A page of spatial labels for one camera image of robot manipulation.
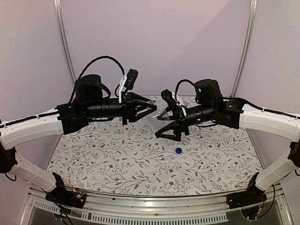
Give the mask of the white sports bottle cap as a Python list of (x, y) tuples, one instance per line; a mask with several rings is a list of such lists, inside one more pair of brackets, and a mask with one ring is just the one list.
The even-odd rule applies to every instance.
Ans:
[(149, 103), (151, 105), (156, 105), (155, 101), (153, 101), (153, 100), (149, 100), (147, 103)]

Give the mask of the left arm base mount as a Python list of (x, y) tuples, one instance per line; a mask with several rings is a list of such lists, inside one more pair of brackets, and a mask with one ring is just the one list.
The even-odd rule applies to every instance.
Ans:
[(53, 203), (83, 209), (86, 201), (86, 192), (79, 188), (67, 190), (60, 175), (53, 172), (55, 178), (54, 190), (47, 192), (45, 199)]

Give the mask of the blue bottle cap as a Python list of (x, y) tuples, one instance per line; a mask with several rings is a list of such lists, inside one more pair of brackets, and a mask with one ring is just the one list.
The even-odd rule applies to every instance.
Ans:
[(176, 154), (182, 154), (182, 148), (176, 148), (175, 149)]

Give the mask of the clear plastic Pepsi bottle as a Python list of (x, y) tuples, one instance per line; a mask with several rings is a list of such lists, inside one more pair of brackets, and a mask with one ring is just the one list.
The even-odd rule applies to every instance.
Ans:
[(178, 100), (178, 103), (183, 110), (188, 109), (188, 103), (186, 100)]

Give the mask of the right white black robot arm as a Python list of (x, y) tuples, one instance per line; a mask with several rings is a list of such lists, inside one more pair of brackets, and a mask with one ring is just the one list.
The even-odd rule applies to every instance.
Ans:
[(291, 141), (289, 149), (266, 169), (251, 178), (242, 200), (253, 204), (261, 192), (277, 183), (300, 166), (300, 117), (256, 106), (242, 98), (223, 97), (216, 80), (204, 79), (192, 84), (197, 106), (187, 108), (178, 100), (177, 93), (161, 92), (172, 112), (171, 123), (155, 133), (157, 138), (181, 141), (181, 134), (189, 135), (189, 127), (212, 121), (214, 125), (245, 128), (278, 135)]

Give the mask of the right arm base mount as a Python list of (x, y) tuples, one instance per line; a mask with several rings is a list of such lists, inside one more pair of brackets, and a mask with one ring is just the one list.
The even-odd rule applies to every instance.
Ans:
[(240, 208), (242, 216), (248, 220), (253, 220), (260, 216), (266, 200), (265, 191), (261, 191), (255, 186), (226, 196), (226, 203), (229, 208)]

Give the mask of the small clear bottle white cap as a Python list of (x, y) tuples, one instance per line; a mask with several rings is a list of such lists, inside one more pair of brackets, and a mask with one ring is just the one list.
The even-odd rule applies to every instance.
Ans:
[(171, 116), (173, 113), (166, 110), (167, 106), (158, 104), (156, 111), (151, 115), (153, 122), (158, 125), (164, 126), (172, 122)]

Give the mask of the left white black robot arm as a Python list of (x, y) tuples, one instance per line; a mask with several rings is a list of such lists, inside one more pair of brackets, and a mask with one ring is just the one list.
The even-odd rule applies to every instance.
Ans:
[(51, 192), (59, 203), (70, 199), (62, 178), (26, 160), (16, 152), (17, 145), (47, 136), (67, 135), (80, 131), (92, 122), (111, 121), (117, 117), (126, 125), (157, 109), (149, 99), (132, 92), (121, 92), (119, 97), (112, 98), (111, 92), (96, 74), (79, 78), (75, 82), (75, 93), (71, 103), (0, 125), (0, 172), (20, 177)]

